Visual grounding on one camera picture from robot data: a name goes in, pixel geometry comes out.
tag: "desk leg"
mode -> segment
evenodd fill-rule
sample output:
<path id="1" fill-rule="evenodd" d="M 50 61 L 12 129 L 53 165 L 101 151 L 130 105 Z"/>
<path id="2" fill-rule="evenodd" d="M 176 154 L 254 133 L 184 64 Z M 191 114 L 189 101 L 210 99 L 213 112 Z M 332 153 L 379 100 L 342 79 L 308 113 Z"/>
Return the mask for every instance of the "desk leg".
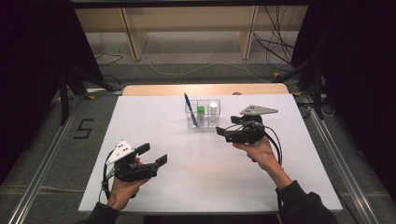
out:
<path id="1" fill-rule="evenodd" d="M 250 20 L 245 31 L 238 31 L 239 47 L 241 48 L 242 59 L 248 59 L 250 54 L 251 40 L 253 37 L 254 26 L 256 24 L 259 7 L 251 7 Z"/>
<path id="2" fill-rule="evenodd" d="M 128 39 L 129 48 L 132 52 L 132 58 L 134 61 L 140 61 L 149 33 L 134 31 L 132 23 L 128 17 L 128 8 L 120 8 L 119 11 L 121 21 L 125 29 L 125 34 Z"/>

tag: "black tape marking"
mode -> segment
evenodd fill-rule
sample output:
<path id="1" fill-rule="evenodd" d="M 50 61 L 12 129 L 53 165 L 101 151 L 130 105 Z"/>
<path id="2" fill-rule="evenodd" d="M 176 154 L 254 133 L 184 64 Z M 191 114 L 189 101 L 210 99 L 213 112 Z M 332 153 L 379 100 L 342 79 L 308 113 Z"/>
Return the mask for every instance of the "black tape marking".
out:
<path id="1" fill-rule="evenodd" d="M 85 136 L 75 136 L 75 137 L 73 137 L 73 139 L 87 139 L 87 138 L 90 137 L 92 128 L 81 128 L 81 127 L 82 127 L 82 124 L 83 124 L 85 121 L 94 121 L 94 119 L 82 119 L 82 120 L 81 120 L 81 123 L 80 123 L 79 126 L 78 126 L 77 131 L 86 131 L 87 134 L 86 134 Z"/>

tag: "gray carpet floor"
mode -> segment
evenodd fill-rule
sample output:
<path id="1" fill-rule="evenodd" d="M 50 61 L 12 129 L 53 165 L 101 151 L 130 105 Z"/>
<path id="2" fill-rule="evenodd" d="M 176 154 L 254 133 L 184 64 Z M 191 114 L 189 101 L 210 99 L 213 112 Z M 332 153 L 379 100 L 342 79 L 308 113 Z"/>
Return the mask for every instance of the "gray carpet floor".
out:
<path id="1" fill-rule="evenodd" d="M 211 66 L 208 64 L 155 64 L 152 66 L 157 72 L 148 64 L 107 65 L 101 66 L 101 70 L 106 82 L 116 87 L 142 84 L 257 83 L 263 80 L 273 80 L 271 74 L 275 71 L 266 64 L 234 64 L 233 66 L 227 64 Z M 297 77 L 286 82 L 290 91 L 297 91 L 296 80 Z M 97 88 L 89 82 L 86 86 Z M 23 223 L 75 223 L 87 217 L 87 214 L 81 214 L 78 211 L 78 205 L 106 134 L 117 97 L 116 95 L 100 95 L 82 102 Z M 301 97 L 296 97 L 296 102 L 302 100 Z M 301 113 L 302 116 L 306 115 L 307 109 L 301 107 Z M 78 139 L 76 137 L 85 135 L 84 132 L 78 130 L 83 119 L 91 120 L 84 122 L 84 128 L 90 128 L 92 131 L 88 138 Z M 30 147 L 23 152 L 0 188 L 0 223 L 7 223 L 24 190 L 30 184 L 41 159 L 60 128 L 60 120 L 61 103 L 55 96 L 51 110 L 37 129 Z M 357 207 L 318 134 L 312 116 L 304 121 L 330 180 L 350 207 L 353 216 L 362 223 Z M 396 223 L 394 201 L 381 185 L 370 164 L 356 153 L 358 148 L 342 118 L 335 113 L 331 118 L 325 117 L 325 122 L 381 223 Z M 355 223 L 346 208 L 335 215 L 339 223 Z M 143 217 L 122 214 L 118 223 L 141 224 Z"/>

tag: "hand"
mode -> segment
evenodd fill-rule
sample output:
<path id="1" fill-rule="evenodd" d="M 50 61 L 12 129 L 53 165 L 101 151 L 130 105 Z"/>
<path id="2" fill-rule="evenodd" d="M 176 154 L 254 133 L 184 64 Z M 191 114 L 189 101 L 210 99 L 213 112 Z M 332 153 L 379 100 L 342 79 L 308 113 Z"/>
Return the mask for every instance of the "hand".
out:
<path id="1" fill-rule="evenodd" d="M 135 158 L 134 161 L 137 162 L 137 164 L 143 164 L 140 162 L 140 158 Z M 107 201 L 107 206 L 110 206 L 117 211 L 124 209 L 131 197 L 136 195 L 139 191 L 139 187 L 148 181 L 149 179 L 138 180 L 135 182 L 122 182 L 114 176 L 113 187 Z"/>
<path id="2" fill-rule="evenodd" d="M 266 136 L 253 145 L 233 143 L 233 146 L 245 150 L 247 156 L 256 161 L 264 171 L 277 163 L 270 141 Z"/>

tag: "person's left hand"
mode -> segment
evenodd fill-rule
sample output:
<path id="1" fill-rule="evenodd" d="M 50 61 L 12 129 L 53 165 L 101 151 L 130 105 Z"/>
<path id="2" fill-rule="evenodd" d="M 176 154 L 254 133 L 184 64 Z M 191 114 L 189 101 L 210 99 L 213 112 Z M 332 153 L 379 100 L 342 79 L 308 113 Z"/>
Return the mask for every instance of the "person's left hand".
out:
<path id="1" fill-rule="evenodd" d="M 137 162 L 137 164 L 143 164 L 140 162 L 140 158 L 135 158 L 134 161 Z M 111 188 L 110 197 L 107 200 L 107 206 L 117 211 L 124 209 L 131 197 L 136 195 L 139 191 L 139 187 L 148 181 L 149 179 L 135 182 L 122 182 L 114 176 L 113 187 Z"/>

